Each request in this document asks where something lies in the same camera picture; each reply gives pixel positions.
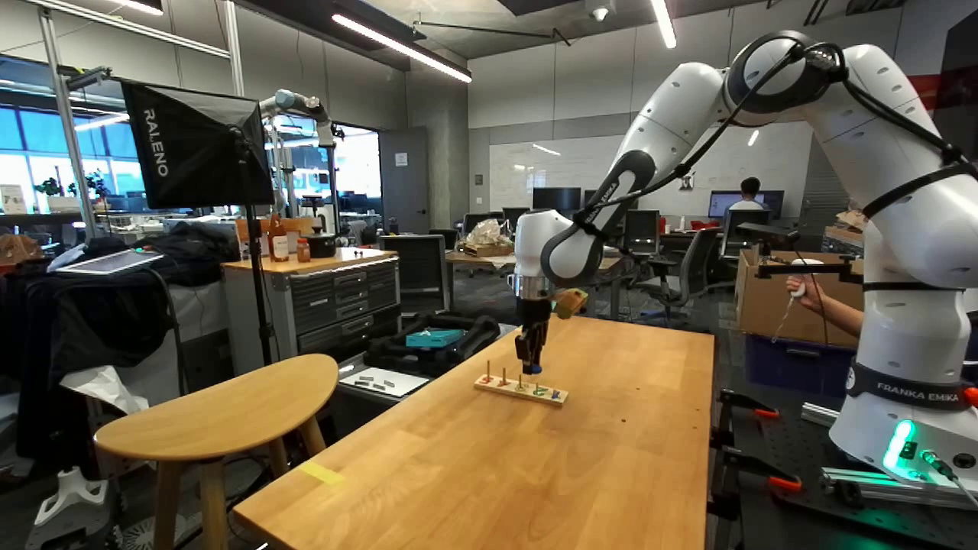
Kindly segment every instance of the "wooden blocks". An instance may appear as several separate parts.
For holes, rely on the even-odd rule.
[[[496,395],[512,395],[512,398],[524,398],[524,401],[541,401],[541,404],[551,404],[551,407],[562,407],[571,398],[571,390],[551,389],[551,386],[532,386],[524,374],[508,378],[505,371],[501,374],[488,374],[485,371],[473,386],[484,389],[484,390],[496,390]]]

